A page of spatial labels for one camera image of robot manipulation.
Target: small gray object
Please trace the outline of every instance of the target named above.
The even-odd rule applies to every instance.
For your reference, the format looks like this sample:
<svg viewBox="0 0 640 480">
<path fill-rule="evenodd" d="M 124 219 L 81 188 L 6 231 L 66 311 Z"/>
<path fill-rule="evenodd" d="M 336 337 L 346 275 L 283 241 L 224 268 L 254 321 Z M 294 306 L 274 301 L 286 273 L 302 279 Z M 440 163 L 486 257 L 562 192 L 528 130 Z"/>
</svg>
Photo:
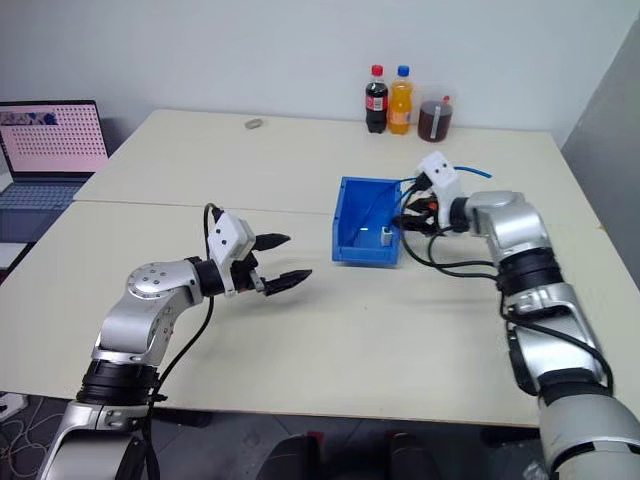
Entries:
<svg viewBox="0 0 640 480">
<path fill-rule="evenodd" d="M 244 122 L 244 128 L 247 130 L 253 130 L 254 128 L 261 127 L 264 122 L 261 118 L 254 118 L 249 120 L 248 122 Z"/>
</svg>

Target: bottle label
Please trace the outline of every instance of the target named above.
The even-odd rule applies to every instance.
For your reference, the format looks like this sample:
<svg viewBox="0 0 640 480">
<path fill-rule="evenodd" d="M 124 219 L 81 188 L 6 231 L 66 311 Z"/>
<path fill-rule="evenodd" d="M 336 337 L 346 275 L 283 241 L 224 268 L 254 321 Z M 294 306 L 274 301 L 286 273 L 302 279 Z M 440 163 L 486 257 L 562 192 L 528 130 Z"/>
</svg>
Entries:
<svg viewBox="0 0 640 480">
<path fill-rule="evenodd" d="M 394 125 L 408 125 L 411 120 L 411 112 L 391 112 L 389 113 L 389 123 Z"/>
<path fill-rule="evenodd" d="M 367 95 L 367 110 L 382 112 L 389 105 L 389 97 L 370 97 Z"/>
</svg>

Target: white table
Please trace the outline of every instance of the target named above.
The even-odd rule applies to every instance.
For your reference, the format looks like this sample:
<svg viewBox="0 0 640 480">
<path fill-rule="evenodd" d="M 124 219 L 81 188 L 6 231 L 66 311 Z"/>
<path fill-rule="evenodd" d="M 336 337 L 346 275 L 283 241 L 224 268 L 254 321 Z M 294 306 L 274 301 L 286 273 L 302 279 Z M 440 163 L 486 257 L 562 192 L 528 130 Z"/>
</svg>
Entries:
<svg viewBox="0 0 640 480">
<path fill-rule="evenodd" d="M 333 213 L 342 176 L 405 178 L 439 149 L 464 174 L 465 191 L 525 193 L 546 223 L 597 227 L 598 219 L 548 133 L 454 128 L 438 144 L 370 134 L 362 122 L 158 110 L 76 200 Z"/>
<path fill-rule="evenodd" d="M 218 298 L 213 325 L 166 383 L 167 406 L 537 423 L 507 356 L 490 282 L 443 276 L 403 257 L 395 269 L 330 261 L 331 215 L 236 211 L 256 233 L 293 241 L 259 253 L 260 273 L 314 273 L 294 290 Z M 203 255 L 201 209 L 76 202 L 0 287 L 0 390 L 71 398 L 106 312 L 130 271 Z M 640 295 L 606 234 L 550 224 L 558 259 L 640 415 Z M 481 240 L 446 240 L 443 259 L 486 258 Z M 199 327 L 185 312 L 165 360 Z"/>
</svg>

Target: black cable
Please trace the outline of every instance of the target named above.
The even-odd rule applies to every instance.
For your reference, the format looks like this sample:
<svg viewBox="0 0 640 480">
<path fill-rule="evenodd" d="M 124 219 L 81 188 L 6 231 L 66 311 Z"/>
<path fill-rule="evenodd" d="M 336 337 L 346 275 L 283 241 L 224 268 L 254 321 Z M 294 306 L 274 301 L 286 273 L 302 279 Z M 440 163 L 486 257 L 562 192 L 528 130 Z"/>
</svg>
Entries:
<svg viewBox="0 0 640 480">
<path fill-rule="evenodd" d="M 538 325 L 536 323 L 530 323 L 526 320 L 516 318 L 506 314 L 504 312 L 504 293 L 500 293 L 500 304 L 498 306 L 498 313 L 500 313 L 500 316 L 508 323 L 511 323 L 521 328 L 527 328 L 529 330 L 544 333 L 551 337 L 555 337 L 559 340 L 564 340 L 565 342 L 570 343 L 575 347 L 581 348 L 585 352 L 591 354 L 591 356 L 595 358 L 598 361 L 598 363 L 600 363 L 600 366 L 602 367 L 604 375 L 607 378 L 607 391 L 611 396 L 613 396 L 613 392 L 614 392 L 613 370 L 611 370 L 611 366 L 609 365 L 609 362 L 607 362 L 607 360 L 604 358 L 604 355 L 602 355 L 602 353 L 600 353 L 597 349 L 593 348 L 591 345 L 581 340 L 578 340 L 577 338 L 572 337 L 571 335 L 567 335 L 566 333 L 562 333 L 557 330 L 553 330 L 551 328 Z"/>
<path fill-rule="evenodd" d="M 217 207 L 213 203 L 207 203 L 204 207 L 204 214 L 202 218 L 203 230 L 204 230 L 204 244 L 207 252 L 207 260 L 211 259 L 211 252 L 209 251 L 209 242 L 207 239 L 209 238 L 209 214 L 212 210 L 217 209 Z M 209 326 L 211 322 L 211 317 L 213 315 L 213 306 L 214 301 L 213 297 L 209 297 L 209 307 L 207 308 L 207 314 L 204 317 L 204 321 L 202 325 L 198 329 L 198 331 L 191 337 L 191 340 L 187 342 L 187 344 L 182 347 L 182 350 L 178 352 L 178 354 L 173 357 L 167 368 L 164 369 L 162 375 L 160 375 L 160 379 L 156 383 L 155 387 L 151 391 L 151 400 L 149 401 L 149 409 L 147 410 L 147 416 L 145 418 L 145 422 L 142 426 L 142 438 L 147 444 L 147 451 L 145 454 L 145 461 L 147 464 L 147 477 L 148 480 L 160 480 L 160 465 L 158 463 L 158 457 L 156 456 L 155 449 L 153 448 L 153 439 L 151 436 L 151 421 L 153 417 L 153 407 L 157 399 L 161 398 L 159 395 L 160 389 L 164 384 L 165 380 L 171 373 L 171 371 L 175 368 L 178 362 L 185 356 L 185 354 L 189 351 L 189 349 L 193 346 L 194 343 L 198 341 L 200 336 L 204 333 L 204 331 Z"/>
<path fill-rule="evenodd" d="M 445 275 L 449 275 L 451 277 L 457 277 L 457 278 L 487 278 L 489 280 L 493 280 L 494 282 L 496 282 L 498 280 L 498 277 L 496 277 L 495 275 L 491 275 L 489 273 L 458 273 L 458 272 L 452 272 L 450 270 L 445 270 L 446 267 L 446 263 L 438 263 L 433 259 L 433 244 L 436 241 L 436 238 L 442 236 L 445 232 L 448 232 L 450 230 L 453 230 L 453 227 L 450 225 L 448 227 L 445 227 L 441 230 L 439 230 L 435 235 L 433 235 L 430 239 L 429 239 L 429 245 L 427 246 L 427 257 L 429 258 L 429 262 L 431 262 L 431 264 L 433 265 L 433 268 L 435 268 L 436 270 L 438 270 L 440 273 L 444 273 Z"/>
<path fill-rule="evenodd" d="M 402 204 L 402 209 L 400 210 L 400 214 L 402 215 L 406 208 L 407 205 L 409 204 L 409 202 L 411 201 L 411 197 L 413 197 L 415 192 L 411 192 L 406 200 L 404 201 L 404 203 Z M 407 251 L 407 253 L 409 254 L 409 256 L 411 258 L 413 258 L 416 262 L 426 266 L 426 267 L 431 267 L 431 268 L 456 268 L 456 267 L 470 267 L 470 266 L 486 266 L 486 267 L 493 267 L 493 263 L 489 262 L 487 260 L 468 260 L 468 261 L 464 261 L 464 262 L 454 262 L 454 263 L 439 263 L 436 264 L 432 261 L 428 261 L 425 260 L 424 258 L 420 257 L 407 243 L 407 239 L 405 237 L 405 230 L 403 228 L 400 228 L 400 241 L 402 242 L 402 245 L 404 246 L 404 249 Z"/>
</svg>

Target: jar of brown liquid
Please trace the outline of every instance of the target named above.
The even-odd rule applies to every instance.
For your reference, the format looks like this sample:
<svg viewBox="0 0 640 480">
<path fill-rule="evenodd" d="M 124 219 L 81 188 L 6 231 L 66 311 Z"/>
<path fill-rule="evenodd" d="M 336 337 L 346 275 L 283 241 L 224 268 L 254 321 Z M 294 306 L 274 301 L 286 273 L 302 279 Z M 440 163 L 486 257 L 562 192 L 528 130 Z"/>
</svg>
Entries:
<svg viewBox="0 0 640 480">
<path fill-rule="evenodd" d="M 449 104 L 449 96 L 442 101 L 427 100 L 420 106 L 420 118 L 418 120 L 418 135 L 427 142 L 440 142 L 444 140 L 451 125 L 453 108 Z"/>
</svg>

